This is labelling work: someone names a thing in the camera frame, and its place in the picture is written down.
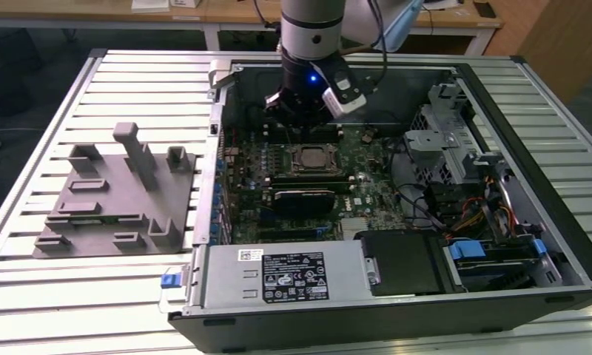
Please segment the metal work surface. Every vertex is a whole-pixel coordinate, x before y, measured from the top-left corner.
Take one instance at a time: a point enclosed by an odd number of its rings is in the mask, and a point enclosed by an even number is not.
[[[112,138],[122,121],[141,127],[138,140],[153,153],[176,145],[198,156],[184,235],[188,250],[212,110],[206,73],[216,58],[278,59],[270,53],[109,51],[104,58],[88,60],[0,211],[0,354],[198,354],[158,308],[160,275],[192,261],[189,251],[57,260],[34,260],[31,252],[72,169],[66,157],[73,144],[96,143],[101,154],[122,152]],[[350,58],[380,60],[378,55]],[[592,138],[528,67],[508,58],[394,55],[389,60],[472,66],[592,239]],[[480,133],[489,138],[483,126]],[[182,305],[181,289],[172,290],[169,302]],[[329,345],[273,354],[405,351],[592,354],[592,306],[551,314],[501,333]]]

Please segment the floor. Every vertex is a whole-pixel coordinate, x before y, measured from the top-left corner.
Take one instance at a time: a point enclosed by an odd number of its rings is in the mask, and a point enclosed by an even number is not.
[[[23,77],[34,104],[11,117],[0,118],[0,205],[54,111],[61,104],[90,48],[145,50],[205,50],[202,34],[196,31],[78,30],[68,42],[60,30],[29,30],[44,68]],[[254,33],[221,33],[224,50],[273,50],[276,37]],[[592,133],[592,80],[568,108]]]

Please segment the blue latch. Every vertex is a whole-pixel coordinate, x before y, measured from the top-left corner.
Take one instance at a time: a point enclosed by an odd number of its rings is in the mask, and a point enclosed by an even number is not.
[[[477,240],[463,240],[448,246],[452,259],[457,260],[463,257],[484,257],[484,249]]]
[[[160,288],[180,288],[181,287],[181,273],[164,274],[160,277]]]
[[[535,246],[535,250],[537,250],[537,254],[543,255],[545,254],[545,245],[544,242],[541,241],[541,239],[533,239],[533,246]]]

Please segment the warning label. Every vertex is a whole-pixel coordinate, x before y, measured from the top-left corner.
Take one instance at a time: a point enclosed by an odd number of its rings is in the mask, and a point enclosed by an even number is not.
[[[328,300],[322,253],[264,255],[265,303]]]

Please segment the metal bracket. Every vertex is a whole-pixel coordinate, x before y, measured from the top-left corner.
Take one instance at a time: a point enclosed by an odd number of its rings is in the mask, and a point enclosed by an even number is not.
[[[479,166],[493,166],[504,159],[500,152],[468,153],[463,158],[463,168],[465,169],[465,178],[477,178]]]
[[[210,61],[210,66],[208,69],[208,83],[210,84],[210,92],[213,92],[213,97],[210,97],[209,92],[208,98],[216,98],[217,90],[233,81],[232,73],[232,61],[229,59],[214,59]]]

